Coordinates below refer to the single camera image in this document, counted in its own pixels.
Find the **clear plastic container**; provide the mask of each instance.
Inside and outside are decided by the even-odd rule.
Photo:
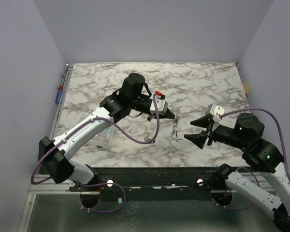
[[[106,128],[105,130],[101,131],[95,137],[91,139],[93,145],[97,147],[97,149],[105,150],[108,149],[110,142],[114,135],[114,128]]]

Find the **robotic arm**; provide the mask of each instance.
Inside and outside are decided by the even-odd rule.
[[[145,87],[148,95],[141,93],[143,87]],[[42,165],[57,184],[67,179],[81,184],[95,183],[97,174],[89,165],[81,165],[70,159],[99,132],[112,125],[119,128],[116,123],[128,116],[131,109],[148,114],[148,120],[152,118],[157,118],[158,120],[159,118],[174,119],[175,115],[168,109],[165,96],[160,92],[156,92],[153,95],[153,99],[150,99],[151,95],[142,75],[137,73],[129,74],[124,80],[122,87],[107,96],[99,107],[82,122],[53,140],[48,137],[40,140],[37,167]],[[146,142],[134,141],[148,144],[154,142],[154,139]],[[34,175],[31,176],[31,182],[39,184],[34,182],[33,178]]]
[[[185,134],[184,137],[201,149],[206,141],[207,145],[214,141],[239,148],[243,151],[242,158],[268,181],[277,196],[254,185],[227,164],[222,164],[209,182],[211,185],[225,182],[227,187],[262,208],[281,231],[290,232],[290,181],[284,166],[285,157],[276,146],[262,138],[264,125],[254,114],[240,114],[234,129],[219,124],[223,114],[222,107],[209,105],[205,116],[190,123],[206,130],[199,134]]]

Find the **red button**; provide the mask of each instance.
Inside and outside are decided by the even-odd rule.
[[[158,96],[160,96],[160,97],[162,97],[163,96],[163,94],[162,93],[160,93],[159,91],[156,91],[155,92]]]

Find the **gray wall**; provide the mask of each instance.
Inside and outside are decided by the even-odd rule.
[[[250,106],[272,111],[281,123],[290,164],[290,0],[275,0],[238,65]],[[279,146],[273,120],[258,114],[265,136]]]
[[[273,0],[34,0],[70,63],[239,61]]]
[[[0,232],[18,228],[66,69],[31,0],[0,0]]]

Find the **marble tabletop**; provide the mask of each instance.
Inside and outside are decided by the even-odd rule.
[[[209,167],[223,163],[247,166],[238,149],[214,143],[201,150],[183,138],[186,133],[200,132],[190,121],[202,117],[211,103],[219,104],[226,112],[248,107],[235,63],[75,64],[57,134],[87,117],[132,72],[142,74],[152,92],[158,90],[166,95],[169,109],[178,121],[161,119],[156,143],[150,145],[136,144],[115,129],[107,149],[98,149],[96,143],[89,141],[75,154],[74,161],[94,167]],[[236,115],[224,118],[221,124],[233,127],[235,119]],[[141,115],[126,117],[118,125],[145,141],[154,135],[156,120],[148,122],[147,116]]]

